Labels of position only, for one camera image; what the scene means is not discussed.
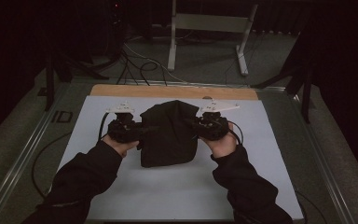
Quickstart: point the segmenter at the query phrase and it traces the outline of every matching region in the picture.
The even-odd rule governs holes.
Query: black cloth
[[[228,189],[227,198],[236,223],[293,223],[275,203],[278,190],[257,174],[244,147],[237,146],[230,155],[212,159],[218,164],[213,177]],[[23,223],[83,223],[91,199],[112,185],[121,160],[104,142],[99,142],[88,154],[77,154],[56,174],[46,200]]]
[[[143,167],[167,166],[192,161],[198,137],[191,126],[198,107],[175,100],[154,105],[141,114],[144,127],[158,127],[141,140]]]

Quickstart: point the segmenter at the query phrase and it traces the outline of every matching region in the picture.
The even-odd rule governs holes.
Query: table
[[[134,119],[137,119],[140,112],[155,103],[179,99],[192,105],[200,105],[206,102],[201,99],[205,96],[228,102],[234,99],[233,102],[243,108],[225,112],[224,115],[228,118],[244,118],[235,121],[245,127],[242,131],[248,140],[244,145],[248,149],[251,163],[260,175],[280,190],[277,204],[292,218],[301,219],[296,195],[264,107],[257,100],[255,91],[250,89],[96,85],[83,104],[60,167],[76,153],[87,152],[92,147],[99,121],[107,107],[127,100],[134,104],[135,110],[139,110],[134,113]],[[193,161],[145,169],[140,166],[140,153],[130,150],[120,166],[118,179],[113,186],[92,201],[88,219],[231,220],[232,209],[226,199],[227,190],[213,180],[211,172],[216,164],[210,160],[210,154],[206,145],[199,141],[198,152]]]
[[[176,59],[176,29],[222,31],[232,33],[243,33],[243,39],[237,46],[237,58],[242,75],[248,75],[243,50],[250,34],[252,24],[257,11],[257,4],[253,4],[248,18],[212,16],[200,14],[184,14],[176,12],[176,0],[172,0],[172,26],[171,26],[171,45],[168,58],[168,70],[173,71]]]

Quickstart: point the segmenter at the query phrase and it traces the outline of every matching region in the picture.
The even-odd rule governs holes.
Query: black jacket
[[[244,147],[237,146],[230,155],[212,159],[218,164],[213,177],[228,189],[236,223],[293,223],[275,203],[278,190],[257,174]],[[112,185],[121,161],[105,142],[99,142],[87,154],[78,153],[56,174],[47,198],[23,223],[83,223],[91,199]]]

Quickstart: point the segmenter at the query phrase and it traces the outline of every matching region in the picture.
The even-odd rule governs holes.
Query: gray carpet
[[[296,39],[289,35],[251,35],[245,58],[249,64],[249,76],[243,77],[239,74],[236,64],[234,47],[241,40],[238,35],[224,36],[213,33],[212,39],[201,39],[205,44],[189,44],[178,46],[175,71],[169,76],[165,71],[165,78],[170,85],[178,83],[178,79],[185,80],[193,85],[195,83],[206,83],[229,87],[257,84],[273,77],[279,73],[282,64],[290,52]],[[129,55],[134,52],[147,58],[159,61],[166,66],[168,61],[169,38],[156,37],[152,42],[142,38],[134,38],[124,48]],[[145,59],[131,60],[138,66],[150,62]],[[97,62],[104,61],[104,58],[96,59]],[[112,67],[101,72],[104,76],[111,77],[104,81],[116,83],[120,76],[123,61],[117,62]],[[131,71],[139,84],[142,81],[139,69],[131,65]],[[101,83],[75,71],[76,77],[71,84],[61,85],[62,98],[52,108],[51,113],[44,112],[45,98],[37,96],[41,87],[44,87],[44,74],[36,78],[35,87],[19,102],[10,116],[0,126],[0,186],[5,180],[7,172],[21,154],[27,141],[33,136],[34,127],[39,120],[48,118],[48,125],[44,130],[40,141],[35,143],[34,154],[24,166],[21,176],[13,187],[12,192],[7,194],[7,201],[0,209],[0,223],[20,223],[33,210],[34,206],[41,202],[41,198],[32,186],[31,167],[34,158],[44,146],[57,139],[65,133],[71,132],[76,123],[85,97],[90,93],[94,83]],[[161,70],[145,71],[144,76],[152,84],[164,85]],[[127,74],[127,83],[136,84],[130,74]],[[283,87],[287,79],[275,83],[273,86]],[[296,111],[296,103],[279,89],[269,89],[258,93],[268,112],[268,118],[273,127],[278,145],[282,151],[289,175],[296,189],[306,198],[298,195],[298,199],[304,205],[308,223],[324,223],[321,214],[308,201],[313,202],[322,212],[327,223],[351,223],[342,221],[338,212],[339,204],[335,204],[332,191],[326,185],[323,170],[321,170],[318,158],[315,156],[315,145],[312,142],[311,134],[317,139],[317,147],[322,150],[328,166],[334,176],[334,181],[339,186],[339,193],[345,200],[351,215],[358,223],[358,164],[351,154],[342,133],[337,127],[334,119],[326,108],[320,93],[316,87],[312,88],[312,107],[310,109],[311,124],[302,122]],[[73,113],[70,122],[51,122],[55,111]],[[54,176],[61,155],[65,150],[69,137],[52,144],[44,151],[35,167],[36,182],[42,190],[47,190],[51,179]]]

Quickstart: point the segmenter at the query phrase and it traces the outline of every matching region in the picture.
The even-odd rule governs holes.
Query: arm
[[[293,223],[275,203],[278,189],[257,174],[245,148],[237,145],[231,133],[217,141],[202,140],[211,148],[212,159],[218,164],[213,177],[228,190],[227,198],[233,207],[236,223]]]
[[[84,223],[91,199],[112,185],[127,150],[108,135],[87,154],[78,153],[55,175],[51,192],[23,223]]]

